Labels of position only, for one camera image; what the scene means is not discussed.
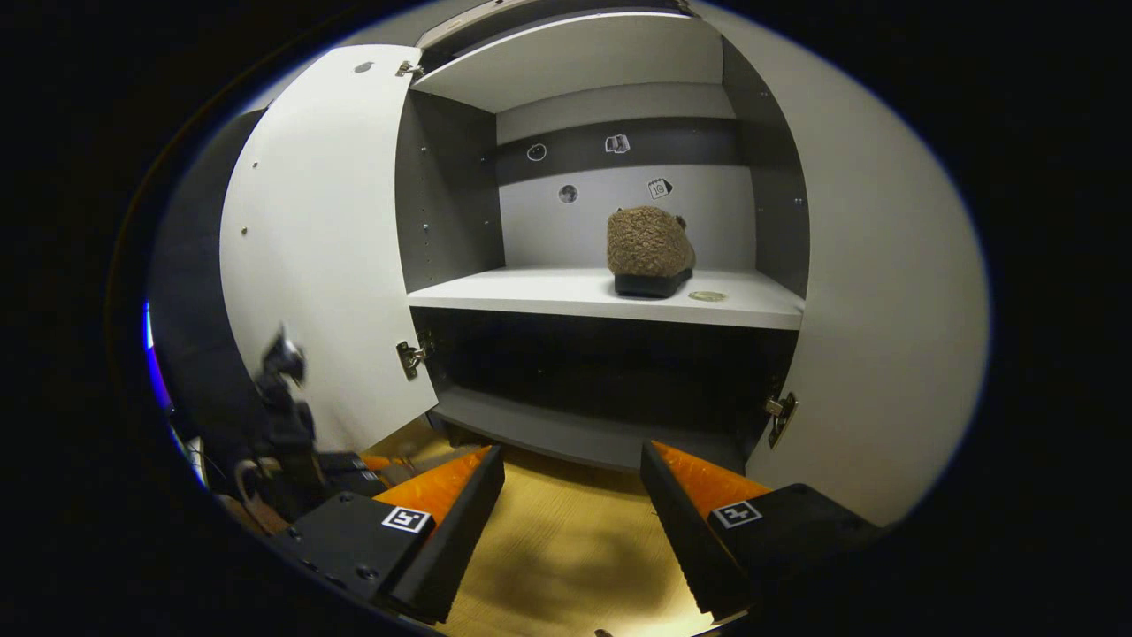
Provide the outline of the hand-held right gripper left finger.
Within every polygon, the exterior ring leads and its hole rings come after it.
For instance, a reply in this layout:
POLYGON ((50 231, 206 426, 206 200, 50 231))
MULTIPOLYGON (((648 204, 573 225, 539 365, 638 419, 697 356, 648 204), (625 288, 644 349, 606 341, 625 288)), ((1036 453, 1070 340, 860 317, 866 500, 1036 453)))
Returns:
POLYGON ((504 481, 486 445, 380 494, 331 494, 271 546, 348 599, 444 625, 504 481))

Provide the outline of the white shoe cabinet door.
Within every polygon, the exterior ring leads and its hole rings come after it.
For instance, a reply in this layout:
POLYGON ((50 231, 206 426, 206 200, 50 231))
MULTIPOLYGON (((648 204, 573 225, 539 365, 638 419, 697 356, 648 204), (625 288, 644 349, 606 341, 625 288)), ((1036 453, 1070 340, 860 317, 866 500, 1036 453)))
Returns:
POLYGON ((929 146, 860 81, 727 11, 695 11, 767 81, 795 138, 811 259, 784 391, 797 407, 746 465, 877 526, 929 494, 964 438, 990 354, 974 221, 929 146))
POLYGON ((438 402, 395 351, 417 346, 395 209, 415 48, 327 51, 267 105, 229 181, 218 259, 249 375, 280 322, 307 358, 317 448, 365 451, 438 402))

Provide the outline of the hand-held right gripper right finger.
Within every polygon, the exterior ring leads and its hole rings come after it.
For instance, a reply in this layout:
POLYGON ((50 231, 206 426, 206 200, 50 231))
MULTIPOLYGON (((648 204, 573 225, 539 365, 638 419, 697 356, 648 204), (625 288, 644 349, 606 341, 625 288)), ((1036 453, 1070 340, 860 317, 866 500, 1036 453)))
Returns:
POLYGON ((640 480, 692 597, 715 620, 782 604, 792 585, 884 533, 813 487, 764 487, 660 441, 640 447, 640 480))

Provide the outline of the black backdrop cloth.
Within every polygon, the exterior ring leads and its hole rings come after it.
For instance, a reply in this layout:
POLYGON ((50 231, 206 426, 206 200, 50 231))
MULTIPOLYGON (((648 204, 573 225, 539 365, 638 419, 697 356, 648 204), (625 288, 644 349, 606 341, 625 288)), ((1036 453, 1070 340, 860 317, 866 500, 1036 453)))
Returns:
POLYGON ((248 431, 265 419, 230 327, 218 259, 229 181, 263 114, 234 118, 203 146, 169 198, 147 281, 158 368, 175 415, 223 470, 249 457, 248 431))

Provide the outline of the brown fuzzy shoe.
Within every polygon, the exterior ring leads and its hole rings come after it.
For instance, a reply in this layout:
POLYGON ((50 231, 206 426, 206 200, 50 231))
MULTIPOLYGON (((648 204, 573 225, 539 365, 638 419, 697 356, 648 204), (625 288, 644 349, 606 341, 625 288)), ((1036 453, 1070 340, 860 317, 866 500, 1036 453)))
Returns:
POLYGON ((616 295, 671 298, 697 258, 686 221, 653 206, 615 210, 607 222, 607 262, 616 295))

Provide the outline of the white shoe cabinet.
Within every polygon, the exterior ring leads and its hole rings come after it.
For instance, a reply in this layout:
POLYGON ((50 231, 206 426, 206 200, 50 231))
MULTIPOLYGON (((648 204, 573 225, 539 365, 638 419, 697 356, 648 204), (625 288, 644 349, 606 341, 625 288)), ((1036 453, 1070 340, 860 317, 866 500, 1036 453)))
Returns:
POLYGON ((430 422, 635 472, 648 439, 747 476, 787 395, 811 238, 767 81, 695 3, 484 5, 410 48, 395 209, 409 315, 430 332, 430 422), (671 296, 616 295, 607 222, 679 215, 671 296), (724 293, 701 303, 693 291, 724 293))

